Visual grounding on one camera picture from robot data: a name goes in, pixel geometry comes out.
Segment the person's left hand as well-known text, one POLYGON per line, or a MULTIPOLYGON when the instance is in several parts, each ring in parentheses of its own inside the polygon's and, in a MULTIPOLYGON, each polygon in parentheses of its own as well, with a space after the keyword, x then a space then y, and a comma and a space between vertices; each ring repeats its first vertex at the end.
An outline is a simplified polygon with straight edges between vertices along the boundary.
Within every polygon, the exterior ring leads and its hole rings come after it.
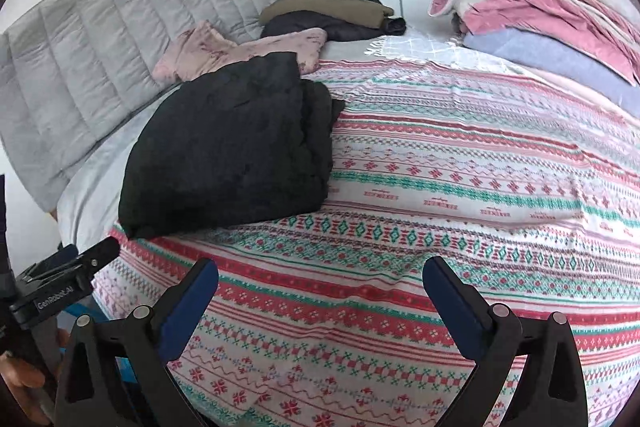
POLYGON ((35 390, 44 386, 46 377, 37 367, 6 350, 4 335, 1 335, 1 377, 29 421, 37 426, 51 424, 40 401, 35 397, 35 390))

